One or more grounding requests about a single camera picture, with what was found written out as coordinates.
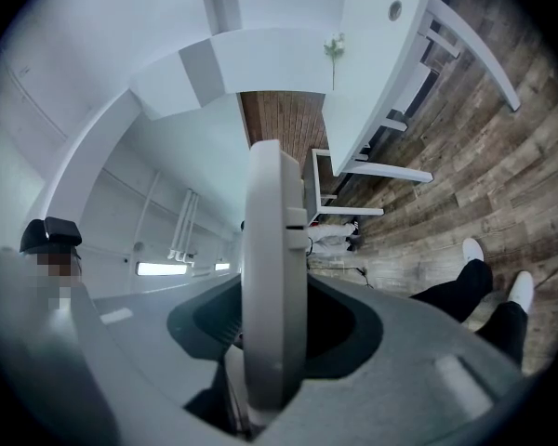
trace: white table leg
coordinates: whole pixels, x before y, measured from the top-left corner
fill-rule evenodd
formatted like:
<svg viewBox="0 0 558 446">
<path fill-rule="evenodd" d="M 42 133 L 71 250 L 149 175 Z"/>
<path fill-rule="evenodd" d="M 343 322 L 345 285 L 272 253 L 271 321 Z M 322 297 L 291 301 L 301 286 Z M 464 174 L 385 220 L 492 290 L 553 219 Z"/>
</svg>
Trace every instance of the white table leg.
<svg viewBox="0 0 558 446">
<path fill-rule="evenodd" d="M 430 172 L 421 172 L 412 168 L 396 167 L 394 165 L 369 164 L 368 162 L 351 161 L 345 165 L 343 172 L 347 174 L 373 175 L 377 177 L 402 178 L 416 182 L 431 182 Z"/>
<path fill-rule="evenodd" d="M 462 19 L 455 11 L 441 0 L 430 0 L 427 11 L 434 19 L 450 30 L 463 44 L 478 58 L 494 79 L 498 89 L 504 95 L 514 111 L 519 109 L 521 101 L 512 87 L 509 77 L 506 75 L 496 57 L 490 51 L 482 38 Z"/>
<path fill-rule="evenodd" d="M 435 32 L 434 30 L 428 30 L 426 33 L 426 37 L 431 39 L 437 45 L 440 45 L 444 48 L 448 53 L 451 54 L 453 58 L 458 58 L 458 48 L 455 48 L 453 45 L 448 43 L 440 34 Z"/>
</svg>

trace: gray plastic surface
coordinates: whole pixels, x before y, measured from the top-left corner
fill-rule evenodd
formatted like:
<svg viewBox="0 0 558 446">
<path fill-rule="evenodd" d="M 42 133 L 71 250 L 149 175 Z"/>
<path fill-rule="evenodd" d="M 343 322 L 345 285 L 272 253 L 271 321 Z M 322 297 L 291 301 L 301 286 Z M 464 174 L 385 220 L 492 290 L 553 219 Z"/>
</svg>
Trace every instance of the gray plastic surface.
<svg viewBox="0 0 558 446">
<path fill-rule="evenodd" d="M 95 437 L 137 445 L 241 442 L 183 409 L 210 386 L 216 363 L 191 358 L 166 330 L 168 314 L 216 288 L 214 282 L 103 299 L 100 311 L 79 284 L 70 309 L 50 310 L 29 274 L 20 258 L 0 254 L 0 364 L 37 417 L 88 443 Z M 315 279 L 372 308 L 381 320 L 381 343 L 353 374 L 304 380 L 255 444 L 467 443 L 463 427 L 472 430 L 471 417 L 434 368 L 451 355 L 494 410 L 521 387 L 509 359 L 439 310 L 359 284 Z M 101 322 L 101 313 L 122 307 L 133 316 Z M 90 425 L 84 409 L 96 417 Z"/>
<path fill-rule="evenodd" d="M 306 249 L 299 164 L 278 140 L 250 150 L 242 318 L 251 423 L 267 425 L 298 390 L 306 359 Z"/>
</svg>

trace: leg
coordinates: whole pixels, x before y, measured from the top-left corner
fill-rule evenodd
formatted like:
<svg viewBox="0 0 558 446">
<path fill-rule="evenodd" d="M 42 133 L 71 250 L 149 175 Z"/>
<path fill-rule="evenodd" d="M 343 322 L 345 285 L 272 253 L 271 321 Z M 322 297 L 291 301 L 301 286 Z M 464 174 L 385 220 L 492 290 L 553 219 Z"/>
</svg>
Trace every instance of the leg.
<svg viewBox="0 0 558 446">
<path fill-rule="evenodd" d="M 476 333 L 521 366 L 527 333 L 527 314 L 516 302 L 500 304 L 484 327 Z"/>
<path fill-rule="evenodd" d="M 355 231 L 355 226 L 351 223 L 347 223 L 345 225 L 318 225 L 315 227 L 309 227 L 307 231 L 309 238 L 312 239 L 313 243 L 316 243 L 328 236 L 346 238 Z"/>
<path fill-rule="evenodd" d="M 350 247 L 349 243 L 329 244 L 323 242 L 316 242 L 312 244 L 313 255 L 345 255 L 348 253 L 347 248 Z"/>
<path fill-rule="evenodd" d="M 464 322 L 482 297 L 491 291 L 492 269 L 484 261 L 474 259 L 465 265 L 455 281 L 431 287 L 411 298 L 431 304 L 459 322 Z"/>
<path fill-rule="evenodd" d="M 506 353 L 519 366 L 527 333 L 527 312 L 531 308 L 535 284 L 533 276 L 521 271 L 509 292 L 509 300 L 500 304 L 477 334 Z"/>
</svg>

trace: wooden floor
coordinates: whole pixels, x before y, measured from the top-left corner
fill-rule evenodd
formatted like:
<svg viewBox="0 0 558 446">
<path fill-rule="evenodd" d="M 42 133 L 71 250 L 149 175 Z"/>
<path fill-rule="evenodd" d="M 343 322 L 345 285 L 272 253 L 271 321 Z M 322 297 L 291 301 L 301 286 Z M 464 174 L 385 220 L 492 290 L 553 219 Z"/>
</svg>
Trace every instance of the wooden floor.
<svg viewBox="0 0 558 446">
<path fill-rule="evenodd" d="M 385 216 L 362 220 L 365 246 L 358 253 L 316 260 L 313 272 L 363 284 L 354 270 L 321 267 L 365 266 L 376 289 L 410 295 L 455 279 L 463 266 L 463 239 L 476 238 L 494 271 L 495 292 L 472 314 L 468 327 L 474 330 L 488 319 L 520 270 L 531 271 L 538 287 L 524 371 L 533 373 L 558 348 L 558 272 L 549 278 L 558 269 L 558 66 L 512 0 L 452 0 L 450 5 L 497 56 L 522 107 L 510 110 L 469 52 L 452 59 L 434 46 L 426 64 L 440 72 L 435 87 L 406 132 L 385 131 L 371 150 L 373 162 L 430 171 L 434 181 L 352 177 L 339 192 L 339 205 L 380 207 Z M 294 95 L 283 95 L 283 107 L 288 97 L 293 101 Z M 275 95 L 247 94 L 243 102 L 251 141 L 283 141 L 287 132 L 284 150 L 302 163 L 306 149 L 324 147 L 326 138 L 322 117 L 310 123 L 322 97 L 299 93 L 296 98 L 312 101 L 308 122 L 304 110 L 299 125 L 286 124 L 284 117 L 276 132 L 266 115 Z M 258 102 L 258 116 L 249 110 L 252 100 Z M 259 126 L 253 130 L 256 117 Z M 310 136 L 302 137 L 304 132 Z M 324 191 L 337 185 L 325 180 Z"/>
</svg>

